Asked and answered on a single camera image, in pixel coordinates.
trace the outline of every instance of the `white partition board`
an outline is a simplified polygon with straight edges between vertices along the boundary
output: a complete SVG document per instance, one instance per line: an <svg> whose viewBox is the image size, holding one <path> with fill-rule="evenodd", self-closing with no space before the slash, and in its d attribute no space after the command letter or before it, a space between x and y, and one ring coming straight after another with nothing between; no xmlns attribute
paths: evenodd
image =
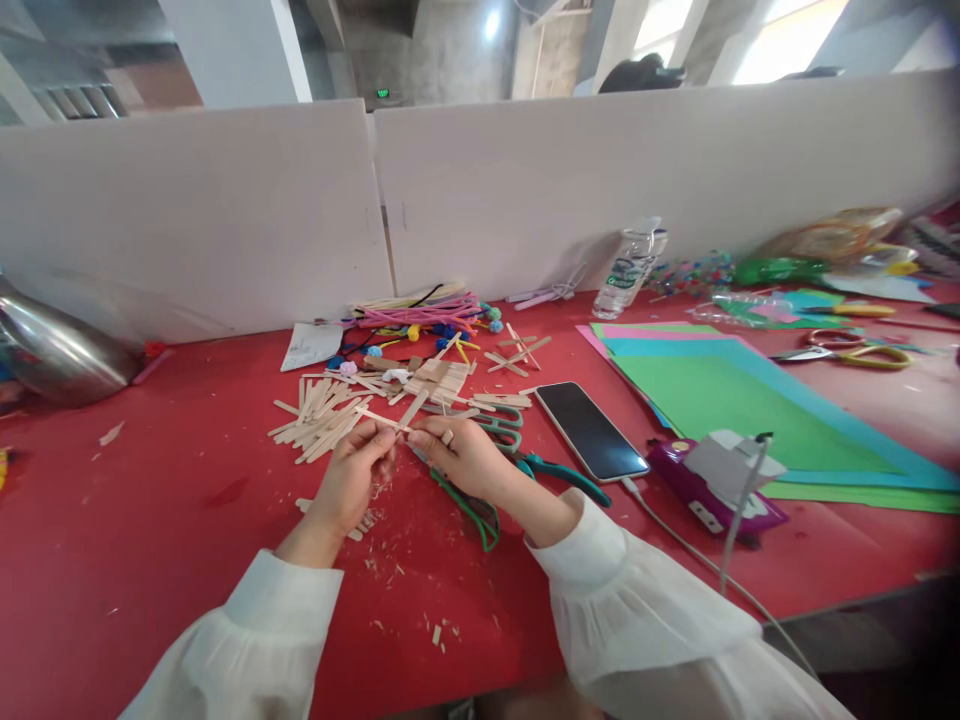
<svg viewBox="0 0 960 720"><path fill-rule="evenodd" d="M0 217L14 284L127 340L393 294L362 100L2 130Z"/></svg>
<svg viewBox="0 0 960 720"><path fill-rule="evenodd" d="M960 181L954 72L374 113L397 290L463 279L484 299L581 261L644 215L665 258L743 253L844 208Z"/></svg>

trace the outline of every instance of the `white shirt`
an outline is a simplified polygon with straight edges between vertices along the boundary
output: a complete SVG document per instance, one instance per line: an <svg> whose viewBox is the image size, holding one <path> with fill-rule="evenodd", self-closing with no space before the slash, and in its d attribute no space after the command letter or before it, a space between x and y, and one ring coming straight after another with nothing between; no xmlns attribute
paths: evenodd
<svg viewBox="0 0 960 720"><path fill-rule="evenodd" d="M585 697L620 720L852 720L763 642L747 613L579 490L561 497L580 521L531 552L550 578L560 649ZM342 579L342 570L261 550L227 604L180 636L121 718L307 717Z"/></svg>

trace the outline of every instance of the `cuff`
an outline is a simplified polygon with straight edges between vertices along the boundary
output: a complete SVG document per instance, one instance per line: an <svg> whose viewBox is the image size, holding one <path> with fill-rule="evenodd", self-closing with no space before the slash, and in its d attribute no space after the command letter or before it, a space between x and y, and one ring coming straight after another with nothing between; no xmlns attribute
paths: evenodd
<svg viewBox="0 0 960 720"><path fill-rule="evenodd" d="M576 488L564 492L560 499L580 512L580 522L552 547L537 549L529 539L527 547L551 582L588 587L605 585L616 577L627 554L623 530Z"/></svg>
<svg viewBox="0 0 960 720"><path fill-rule="evenodd" d="M343 570L291 565L261 550L223 609L254 632L324 637L342 581Z"/></svg>

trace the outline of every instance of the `red table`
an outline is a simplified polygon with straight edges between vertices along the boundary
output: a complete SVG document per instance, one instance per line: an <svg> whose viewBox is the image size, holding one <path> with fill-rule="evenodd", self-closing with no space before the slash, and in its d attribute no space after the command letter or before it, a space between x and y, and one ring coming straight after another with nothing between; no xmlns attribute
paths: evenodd
<svg viewBox="0 0 960 720"><path fill-rule="evenodd" d="M956 299L951 293L934 294ZM656 435L649 409L574 328L591 320L592 299L508 311L521 335L553 337L536 353L543 371L524 380L488 374L481 361L463 394L576 380L643 449ZM891 304L899 317L951 322ZM686 307L641 295L620 321L686 320ZM960 339L890 326L874 333L908 334L926 347ZM743 334L768 352L798 342L796 332ZM179 347L144 385L93 407L35 408L0 421L2 444L19 452L0 493L0 717L116 716L170 643L222 604L256 551L275 547L297 522L294 500L312 497L326 462L295 466L296 451L266 436L289 420L273 400L296 404L298 374L278 372L288 339L276 332ZM432 342L421 340L419 354ZM494 338L481 342L492 347ZM409 347L387 355L409 357ZM917 452L960 467L953 355L916 357L899 373L829 362L790 369ZM372 406L388 417L404 408ZM524 420L525 449L575 465L540 410ZM121 421L119 437L100 447ZM647 482L655 511L718 560L721 543L659 480ZM618 523L715 582L619 485L608 494ZM908 588L952 560L952 517L778 503L791 521L764 535L762 550L738 549L731 568L778 618ZM547 583L516 528L484 555L475 530L406 449L372 508L382 519L362 543L347 541L338 560L346 577L314 717L380 717L562 670ZM431 643L438 623L445 653Z"/></svg>

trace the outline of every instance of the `phone screen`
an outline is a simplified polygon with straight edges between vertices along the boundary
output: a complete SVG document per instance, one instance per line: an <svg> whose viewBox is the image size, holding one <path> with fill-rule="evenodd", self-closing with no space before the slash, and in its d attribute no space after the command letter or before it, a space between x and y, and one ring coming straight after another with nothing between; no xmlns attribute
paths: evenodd
<svg viewBox="0 0 960 720"><path fill-rule="evenodd" d="M650 466L576 383L543 385L537 397L596 480L643 475Z"/></svg>

